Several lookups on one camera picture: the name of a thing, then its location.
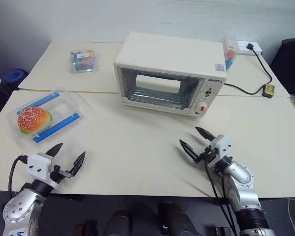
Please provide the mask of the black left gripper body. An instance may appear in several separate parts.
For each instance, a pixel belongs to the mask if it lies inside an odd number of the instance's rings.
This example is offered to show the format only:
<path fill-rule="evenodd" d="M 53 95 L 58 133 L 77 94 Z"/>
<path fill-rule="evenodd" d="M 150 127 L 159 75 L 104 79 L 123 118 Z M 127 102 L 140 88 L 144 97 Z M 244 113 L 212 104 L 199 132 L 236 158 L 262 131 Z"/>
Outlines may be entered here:
<path fill-rule="evenodd" d="M 71 178 L 72 174 L 68 171 L 62 171 L 59 165 L 54 166 L 54 170 L 50 173 L 50 178 L 56 183 L 60 183 L 64 178 Z"/>

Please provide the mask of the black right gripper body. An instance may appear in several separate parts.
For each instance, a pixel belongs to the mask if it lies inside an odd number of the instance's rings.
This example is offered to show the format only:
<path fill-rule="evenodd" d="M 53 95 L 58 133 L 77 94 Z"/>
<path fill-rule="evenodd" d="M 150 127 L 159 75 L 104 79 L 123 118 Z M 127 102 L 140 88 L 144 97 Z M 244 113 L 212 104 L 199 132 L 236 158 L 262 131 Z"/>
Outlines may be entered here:
<path fill-rule="evenodd" d="M 204 152 L 199 155 L 199 158 L 200 160 L 206 160 L 209 163 L 216 158 L 217 154 L 218 149 L 216 147 L 212 148 L 211 146 L 208 146 L 205 148 Z"/>

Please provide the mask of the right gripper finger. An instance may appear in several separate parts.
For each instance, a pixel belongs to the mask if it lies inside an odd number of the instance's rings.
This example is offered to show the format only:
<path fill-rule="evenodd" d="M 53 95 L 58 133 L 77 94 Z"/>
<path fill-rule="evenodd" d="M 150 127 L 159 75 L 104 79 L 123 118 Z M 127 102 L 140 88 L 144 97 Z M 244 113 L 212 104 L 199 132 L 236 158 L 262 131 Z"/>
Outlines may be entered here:
<path fill-rule="evenodd" d="M 193 149 L 192 149 L 192 147 L 190 145 L 188 145 L 183 140 L 179 140 L 179 142 L 180 142 L 183 150 L 191 157 L 191 159 L 195 163 L 199 163 L 202 160 L 202 158 L 193 151 Z"/>
<path fill-rule="evenodd" d="M 209 131 L 201 128 L 201 127 L 195 127 L 196 130 L 199 132 L 199 134 L 205 138 L 206 140 L 209 140 L 210 142 L 215 139 L 215 136 L 211 134 Z"/>

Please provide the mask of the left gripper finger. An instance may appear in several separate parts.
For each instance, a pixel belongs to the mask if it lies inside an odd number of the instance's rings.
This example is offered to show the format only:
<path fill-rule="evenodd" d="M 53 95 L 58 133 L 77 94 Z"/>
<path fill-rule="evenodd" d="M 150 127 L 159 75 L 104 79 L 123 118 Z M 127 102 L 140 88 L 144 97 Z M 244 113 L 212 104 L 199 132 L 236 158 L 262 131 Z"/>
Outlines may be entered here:
<path fill-rule="evenodd" d="M 46 155 L 51 156 L 51 157 L 55 157 L 57 155 L 57 153 L 59 152 L 59 150 L 61 149 L 63 143 L 59 143 L 55 146 L 53 146 L 51 149 L 49 149 L 46 152 Z"/>
<path fill-rule="evenodd" d="M 84 151 L 81 155 L 77 157 L 77 159 L 73 163 L 73 168 L 69 171 L 71 176 L 75 176 L 79 169 L 81 168 L 84 158 L 85 158 L 86 152 Z"/>

